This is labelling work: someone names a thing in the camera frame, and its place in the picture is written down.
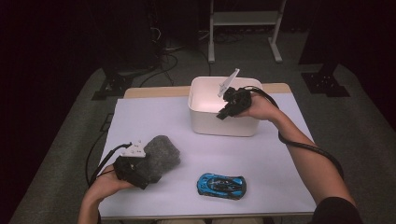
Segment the gray fabric object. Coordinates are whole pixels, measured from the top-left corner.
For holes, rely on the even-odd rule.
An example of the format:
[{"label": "gray fabric object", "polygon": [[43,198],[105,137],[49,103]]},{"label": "gray fabric object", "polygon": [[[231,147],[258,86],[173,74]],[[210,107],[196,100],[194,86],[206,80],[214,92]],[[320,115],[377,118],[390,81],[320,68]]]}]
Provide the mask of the gray fabric object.
[{"label": "gray fabric object", "polygon": [[136,172],[152,182],[180,164],[180,151],[165,135],[154,137],[144,150],[146,159],[136,165]]}]

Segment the person's right hand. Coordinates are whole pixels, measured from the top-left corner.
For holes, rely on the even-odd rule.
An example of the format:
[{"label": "person's right hand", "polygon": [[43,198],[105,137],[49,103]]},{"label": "person's right hand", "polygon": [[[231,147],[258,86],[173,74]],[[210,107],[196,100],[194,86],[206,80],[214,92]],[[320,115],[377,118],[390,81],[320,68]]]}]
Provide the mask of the person's right hand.
[{"label": "person's right hand", "polygon": [[255,119],[268,119],[273,121],[281,111],[267,99],[257,93],[251,94],[251,106],[236,117],[253,117]]}]

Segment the white plastic container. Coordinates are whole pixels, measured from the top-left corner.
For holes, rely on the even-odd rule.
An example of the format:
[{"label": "white plastic container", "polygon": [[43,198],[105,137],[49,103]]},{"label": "white plastic container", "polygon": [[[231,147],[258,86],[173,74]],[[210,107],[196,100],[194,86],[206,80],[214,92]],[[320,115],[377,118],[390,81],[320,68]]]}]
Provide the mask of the white plastic container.
[{"label": "white plastic container", "polygon": [[[191,127],[196,133],[252,136],[257,132],[259,121],[251,117],[218,119],[216,115],[227,104],[218,97],[219,85],[227,77],[196,77],[191,83],[189,108]],[[254,78],[236,77],[230,87],[255,86],[262,89],[260,81]]]}]

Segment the white metal rack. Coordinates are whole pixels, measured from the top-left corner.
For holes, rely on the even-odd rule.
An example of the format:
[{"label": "white metal rack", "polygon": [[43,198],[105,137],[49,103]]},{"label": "white metal rack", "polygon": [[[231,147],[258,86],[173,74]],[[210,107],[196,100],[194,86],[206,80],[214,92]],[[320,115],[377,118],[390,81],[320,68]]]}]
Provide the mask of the white metal rack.
[{"label": "white metal rack", "polygon": [[279,50],[276,46],[277,34],[282,22],[286,0],[282,0],[278,11],[244,11],[244,12],[215,12],[214,0],[210,2],[210,27],[209,27],[209,49],[208,60],[215,62],[215,43],[213,42],[214,26],[226,25],[274,25],[275,30],[272,37],[268,37],[271,50],[277,63],[282,62]]}]

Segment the blue toy car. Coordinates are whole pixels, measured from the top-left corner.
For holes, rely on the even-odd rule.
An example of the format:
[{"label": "blue toy car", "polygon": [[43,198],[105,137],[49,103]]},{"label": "blue toy car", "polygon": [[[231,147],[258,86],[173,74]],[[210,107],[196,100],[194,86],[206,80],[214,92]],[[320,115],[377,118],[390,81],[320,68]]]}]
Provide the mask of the blue toy car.
[{"label": "blue toy car", "polygon": [[197,182],[200,195],[239,200],[247,191],[247,183],[242,176],[224,176],[206,173]]}]

